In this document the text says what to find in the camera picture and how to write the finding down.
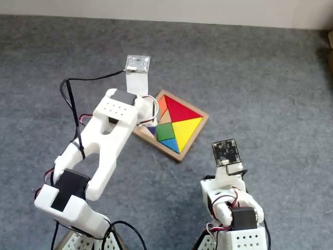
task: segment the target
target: circuit board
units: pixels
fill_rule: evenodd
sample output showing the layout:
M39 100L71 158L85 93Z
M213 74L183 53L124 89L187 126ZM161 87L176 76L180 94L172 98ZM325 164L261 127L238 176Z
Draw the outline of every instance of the circuit board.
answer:
M218 167L240 162L235 139L213 142L212 147Z

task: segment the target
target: white plastic part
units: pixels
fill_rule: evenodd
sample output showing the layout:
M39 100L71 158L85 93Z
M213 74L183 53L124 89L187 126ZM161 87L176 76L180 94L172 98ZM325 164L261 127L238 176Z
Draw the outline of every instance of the white plastic part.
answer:
M149 56L127 56L125 66L127 92L135 95L148 94Z
M85 197L90 201L100 198L116 168L117 157L136 127L138 114L144 114L148 109L146 100L141 97L137 97L134 106L111 99L115 92L116 89L109 89L106 92L81 133L85 156L99 153L98 168L85 190ZM118 120L117 124L110 123L109 118ZM63 154L55 160L54 183L65 169L73 169L80 161L82 161L80 150L70 143ZM51 208L58 192L58 189L44 185L35 200L35 206L61 224L73 226L96 238L105 235L109 227L107 217L93 211L85 200L72 195L64 211Z
M232 164L228 167L229 173L241 171L243 169L242 163ZM246 192L245 183L241 178L241 175L229 176L226 172L226 167L217 167L215 179L202 180L200 182L202 189L202 197L204 204L209 207L209 203L213 203L217 198L223 195L230 195L235 197L235 188L238 193L238 202L240 206L253 207L258 224L264 220L264 212L262 207L253 199L253 197ZM216 218L225 227L228 227L232 223L232 215L226 202L232 203L234 199L232 197L224 197L218 199L213 206Z
M267 250L265 228L220 232L218 250Z
M215 250L216 243L210 235L203 237L197 250Z
M85 156L99 153L98 168L89 181L85 193L90 201L100 198L116 168L117 157L137 123L138 108L111 99L115 91L116 89L107 91L81 133ZM119 120L117 125L111 124L109 117ZM81 160L81 152L70 143L55 161L54 181L56 182L64 169L73 169Z
M61 250L91 250L94 246L94 250L100 250L102 240L95 240L93 238L73 233L68 242L65 243ZM120 250L121 248L116 241L114 234L110 233L106 239L105 250Z
M66 226L73 226L93 235L102 238L109 228L108 219L93 211L84 199L72 195L63 211L51 207L59 190L55 187L44 184L35 200L35 206L46 212L49 216Z

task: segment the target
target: yellow triangle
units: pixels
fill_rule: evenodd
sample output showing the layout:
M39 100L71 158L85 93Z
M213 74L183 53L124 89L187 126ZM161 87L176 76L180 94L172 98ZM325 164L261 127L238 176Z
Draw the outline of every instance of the yellow triangle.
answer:
M192 134L196 130L197 126L201 122L202 117L173 122L173 132L178 144L179 152L183 150L188 140L191 138Z

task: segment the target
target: blue triangle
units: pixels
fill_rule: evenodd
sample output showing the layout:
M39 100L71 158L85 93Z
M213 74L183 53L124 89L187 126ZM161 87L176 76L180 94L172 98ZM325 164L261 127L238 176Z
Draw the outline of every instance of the blue triangle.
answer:
M152 133L153 135L156 134L156 127L147 127L147 129Z
M160 143L162 143L164 146L167 146L168 148L174 150L176 153L179 154L179 149L175 138L160 141Z

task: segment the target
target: white wall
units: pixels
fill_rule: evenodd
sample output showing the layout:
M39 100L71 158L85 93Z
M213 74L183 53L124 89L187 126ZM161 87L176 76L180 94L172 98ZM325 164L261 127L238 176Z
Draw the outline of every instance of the white wall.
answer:
M333 0L0 0L1 14L333 27Z

